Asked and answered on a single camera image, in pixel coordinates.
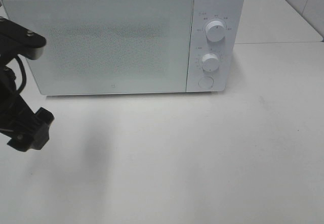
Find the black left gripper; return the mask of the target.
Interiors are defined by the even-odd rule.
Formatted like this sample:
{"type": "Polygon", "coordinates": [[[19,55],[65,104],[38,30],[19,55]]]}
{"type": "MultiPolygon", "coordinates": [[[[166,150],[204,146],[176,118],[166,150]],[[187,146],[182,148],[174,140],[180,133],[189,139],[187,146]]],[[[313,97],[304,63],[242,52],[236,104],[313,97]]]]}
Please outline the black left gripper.
{"type": "Polygon", "coordinates": [[[54,115],[43,107],[34,114],[17,91],[15,80],[12,69],[1,69],[1,133],[10,138],[7,145],[18,151],[41,150],[50,139],[54,115]]]}

